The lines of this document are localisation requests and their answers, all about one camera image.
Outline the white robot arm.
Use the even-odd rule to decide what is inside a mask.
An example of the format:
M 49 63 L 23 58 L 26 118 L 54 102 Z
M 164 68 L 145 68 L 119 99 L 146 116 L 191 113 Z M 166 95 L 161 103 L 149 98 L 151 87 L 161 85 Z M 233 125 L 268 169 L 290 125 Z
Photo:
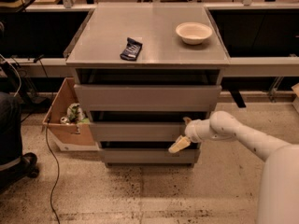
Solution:
M 177 153 L 206 139 L 234 139 L 264 162 L 256 224 L 299 224 L 299 145 L 250 128 L 225 111 L 209 119 L 185 119 L 186 128 L 168 149 Z

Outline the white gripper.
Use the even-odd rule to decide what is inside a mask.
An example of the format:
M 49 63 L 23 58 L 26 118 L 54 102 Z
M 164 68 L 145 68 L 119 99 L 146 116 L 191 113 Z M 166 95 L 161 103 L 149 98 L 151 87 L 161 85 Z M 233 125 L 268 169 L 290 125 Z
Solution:
M 208 119 L 192 120 L 189 117 L 184 117 L 183 120 L 186 125 L 186 136 L 181 135 L 175 141 L 175 143 L 168 149 L 170 153 L 177 153 L 181 151 L 182 149 L 188 147 L 191 144 L 191 141 L 193 143 L 201 143 L 202 141 L 209 139 L 213 135 L 213 132 L 210 129 L 210 122 Z

